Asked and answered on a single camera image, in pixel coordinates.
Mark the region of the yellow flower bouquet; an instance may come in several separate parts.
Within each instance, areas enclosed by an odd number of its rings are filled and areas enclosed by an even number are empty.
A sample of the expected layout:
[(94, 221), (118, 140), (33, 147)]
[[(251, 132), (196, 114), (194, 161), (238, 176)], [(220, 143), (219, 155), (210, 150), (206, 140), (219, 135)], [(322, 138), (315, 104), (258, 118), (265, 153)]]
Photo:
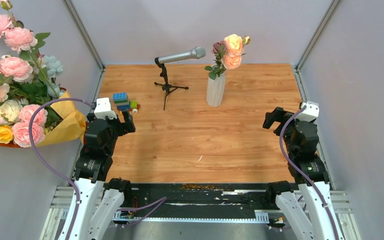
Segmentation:
[(29, 148), (82, 139), (86, 118), (57, 83), (64, 67), (41, 48), (49, 33), (34, 33), (1, 0), (0, 40), (11, 54), (0, 57), (0, 146)]

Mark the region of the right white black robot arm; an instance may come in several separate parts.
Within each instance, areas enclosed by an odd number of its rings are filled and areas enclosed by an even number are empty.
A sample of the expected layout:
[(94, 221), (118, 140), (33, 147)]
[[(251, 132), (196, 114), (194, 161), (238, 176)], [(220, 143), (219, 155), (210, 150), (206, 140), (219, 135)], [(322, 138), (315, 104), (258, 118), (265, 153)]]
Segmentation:
[(343, 240), (331, 198), (330, 179), (317, 151), (319, 115), (316, 104), (303, 102), (296, 113), (276, 107), (265, 114), (262, 125), (279, 126), (279, 146), (288, 162), (288, 169), (301, 193), (304, 206), (288, 181), (271, 182), (265, 192), (266, 204), (280, 209), (298, 240)]

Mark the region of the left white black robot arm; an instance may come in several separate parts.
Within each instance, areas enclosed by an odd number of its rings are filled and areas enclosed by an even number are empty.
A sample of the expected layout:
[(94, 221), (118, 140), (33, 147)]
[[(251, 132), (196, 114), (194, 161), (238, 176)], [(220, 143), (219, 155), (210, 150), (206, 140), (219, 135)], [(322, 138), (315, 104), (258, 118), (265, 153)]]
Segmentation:
[(89, 122), (73, 176), (78, 190), (73, 192), (58, 239), (100, 240), (117, 208), (132, 203), (130, 181), (113, 178), (105, 182), (118, 137), (136, 131), (130, 112), (124, 111), (122, 116), (123, 122), (118, 117), (100, 119), (94, 113), (87, 115)]

